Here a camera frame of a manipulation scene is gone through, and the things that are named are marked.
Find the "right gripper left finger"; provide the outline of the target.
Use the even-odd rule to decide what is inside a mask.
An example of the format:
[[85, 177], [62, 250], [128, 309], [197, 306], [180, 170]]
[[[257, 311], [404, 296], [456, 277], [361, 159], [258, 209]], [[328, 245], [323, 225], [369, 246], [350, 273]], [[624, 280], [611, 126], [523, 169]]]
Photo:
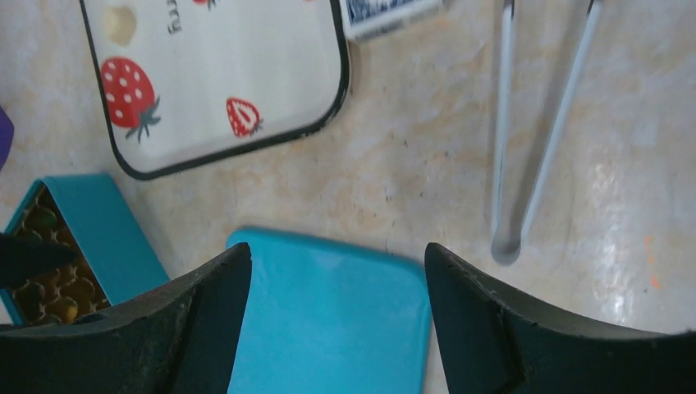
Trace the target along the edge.
[[1, 334], [4, 393], [224, 393], [250, 292], [240, 243], [132, 300]]

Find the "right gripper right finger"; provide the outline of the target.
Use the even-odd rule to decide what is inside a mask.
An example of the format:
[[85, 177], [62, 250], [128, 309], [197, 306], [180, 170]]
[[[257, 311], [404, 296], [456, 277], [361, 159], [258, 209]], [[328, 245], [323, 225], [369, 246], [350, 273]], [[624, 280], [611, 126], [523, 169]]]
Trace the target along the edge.
[[692, 393], [695, 334], [623, 327], [559, 308], [438, 243], [424, 251], [451, 393]]

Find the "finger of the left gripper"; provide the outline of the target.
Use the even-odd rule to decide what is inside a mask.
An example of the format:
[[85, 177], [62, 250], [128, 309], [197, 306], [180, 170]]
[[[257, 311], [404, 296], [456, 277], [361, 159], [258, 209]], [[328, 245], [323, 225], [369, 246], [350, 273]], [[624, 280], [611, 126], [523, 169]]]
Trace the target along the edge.
[[49, 244], [1, 234], [1, 288], [71, 263], [76, 252], [64, 245]]

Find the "teal box lid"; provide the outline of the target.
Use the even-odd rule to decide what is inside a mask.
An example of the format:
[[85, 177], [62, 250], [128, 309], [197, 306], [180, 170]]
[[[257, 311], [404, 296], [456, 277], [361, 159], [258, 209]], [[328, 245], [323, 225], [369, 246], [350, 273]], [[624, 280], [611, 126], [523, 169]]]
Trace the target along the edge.
[[259, 227], [231, 393], [419, 393], [432, 314], [423, 265]]

